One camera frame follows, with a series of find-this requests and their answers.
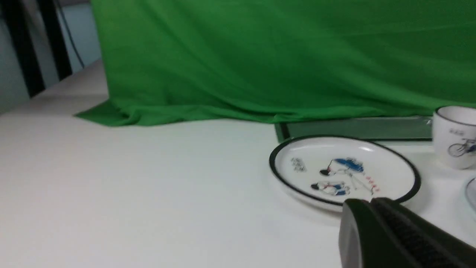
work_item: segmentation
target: plate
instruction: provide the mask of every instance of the plate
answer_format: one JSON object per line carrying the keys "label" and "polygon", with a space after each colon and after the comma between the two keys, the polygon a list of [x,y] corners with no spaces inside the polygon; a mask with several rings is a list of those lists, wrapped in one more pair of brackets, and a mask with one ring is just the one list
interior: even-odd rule
{"label": "plate", "polygon": [[334,211],[348,198],[406,203],[421,186],[417,169],[399,153],[343,136],[288,140],[274,149],[269,165],[293,197]]}
{"label": "plate", "polygon": [[476,177],[470,178],[463,186],[463,202],[466,212],[476,221]]}

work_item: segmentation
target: bowl rim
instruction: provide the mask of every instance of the bowl rim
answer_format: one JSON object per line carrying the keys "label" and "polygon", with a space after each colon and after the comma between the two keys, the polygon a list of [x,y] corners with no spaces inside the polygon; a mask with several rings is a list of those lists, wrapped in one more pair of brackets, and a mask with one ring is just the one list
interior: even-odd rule
{"label": "bowl rim", "polygon": [[413,182],[412,188],[406,194],[397,198],[395,201],[398,202],[398,203],[406,202],[406,201],[410,200],[412,197],[414,197],[418,193],[418,191],[420,190],[421,177],[420,177],[420,173],[418,172],[415,165],[413,165],[413,163],[411,163],[403,155],[401,155],[400,153],[397,153],[396,151],[394,151],[390,148],[387,148],[383,145],[380,145],[380,144],[377,144],[377,143],[374,143],[374,142],[371,142],[371,141],[361,140],[361,139],[353,138],[353,137],[349,137],[349,136],[308,135],[308,136],[302,136],[302,137],[298,137],[298,138],[291,138],[291,139],[288,139],[288,140],[284,141],[283,143],[279,144],[269,155],[269,167],[271,168],[271,171],[273,172],[273,175],[279,181],[281,181],[285,186],[287,186],[289,189],[293,190],[294,192],[296,192],[296,193],[298,193],[302,196],[305,196],[307,198],[311,198],[311,199],[319,201],[319,202],[324,202],[324,203],[327,203],[327,204],[330,204],[330,205],[334,205],[334,206],[343,206],[343,204],[344,204],[344,202],[336,202],[336,201],[331,201],[331,200],[328,200],[328,199],[320,198],[320,197],[317,197],[317,196],[313,196],[311,194],[308,194],[308,193],[298,189],[297,187],[293,186],[290,182],[288,182],[285,178],[283,178],[283,176],[281,176],[281,174],[278,172],[278,169],[276,168],[276,157],[277,157],[277,155],[279,154],[279,152],[281,150],[283,150],[286,146],[288,146],[292,143],[295,143],[297,141],[302,141],[302,140],[312,139],[312,138],[343,138],[343,139],[349,139],[349,140],[356,140],[356,141],[360,141],[360,142],[364,142],[364,143],[369,143],[369,144],[375,145],[377,147],[380,147],[384,150],[387,150],[387,151],[395,154],[396,156],[400,157],[410,167],[410,169],[412,170],[413,175],[414,175],[414,182]]}
{"label": "bowl rim", "polygon": [[461,189],[462,196],[463,196],[463,201],[465,203],[465,207],[467,210],[470,211],[471,215],[473,216],[473,219],[476,221],[476,206],[471,204],[471,202],[468,199],[468,195],[466,194],[466,189],[468,189],[468,186],[473,182],[476,181],[476,175],[471,176],[468,180],[465,181],[463,184],[463,187]]}

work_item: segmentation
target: black pole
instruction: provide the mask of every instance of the black pole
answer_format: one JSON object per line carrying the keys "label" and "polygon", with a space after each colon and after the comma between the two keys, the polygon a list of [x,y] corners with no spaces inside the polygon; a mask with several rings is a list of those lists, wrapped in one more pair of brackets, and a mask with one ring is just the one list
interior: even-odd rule
{"label": "black pole", "polygon": [[50,42],[53,59],[55,61],[56,71],[59,80],[70,76],[73,71],[69,62],[68,51],[61,32],[60,21],[56,14],[56,7],[53,0],[37,0],[43,23],[45,24],[46,35]]}
{"label": "black pole", "polygon": [[40,65],[33,48],[23,7],[19,0],[0,0],[1,11],[23,73],[28,95],[34,97],[45,90]]}

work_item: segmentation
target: mug rim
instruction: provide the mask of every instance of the mug rim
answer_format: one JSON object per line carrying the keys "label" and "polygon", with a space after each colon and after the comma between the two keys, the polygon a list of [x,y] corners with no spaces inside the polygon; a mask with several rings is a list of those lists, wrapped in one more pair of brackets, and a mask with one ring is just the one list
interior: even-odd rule
{"label": "mug rim", "polygon": [[435,114],[438,115],[439,117],[445,119],[445,120],[448,120],[448,121],[451,121],[453,123],[456,123],[456,124],[463,124],[463,125],[468,125],[468,126],[476,126],[476,124],[468,124],[468,123],[464,123],[464,122],[459,122],[459,121],[456,121],[456,120],[453,120],[453,119],[449,119],[443,115],[441,115],[438,111],[442,108],[446,108],[446,107],[459,107],[459,108],[465,108],[465,109],[471,109],[471,110],[475,110],[475,108],[472,108],[472,107],[466,107],[466,106],[461,106],[461,105],[447,105],[447,106],[440,106],[438,108],[435,109]]}

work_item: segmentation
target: cable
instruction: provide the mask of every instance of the cable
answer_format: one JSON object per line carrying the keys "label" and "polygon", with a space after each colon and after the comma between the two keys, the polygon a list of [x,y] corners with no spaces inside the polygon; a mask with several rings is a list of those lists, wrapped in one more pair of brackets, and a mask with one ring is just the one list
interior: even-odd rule
{"label": "cable", "polygon": [[68,33],[69,41],[71,42],[71,45],[73,47],[74,53],[76,54],[76,57],[78,58],[79,63],[81,64],[81,67],[84,69],[84,62],[81,59],[81,56],[79,55],[78,49],[76,48],[76,45],[74,44],[73,37],[71,35],[71,31],[69,30],[68,22],[66,21],[66,16],[64,15],[63,8],[60,5],[60,2],[58,0],[53,0],[58,7],[59,14],[61,15],[61,19],[63,20],[64,27],[66,28],[66,32]]}

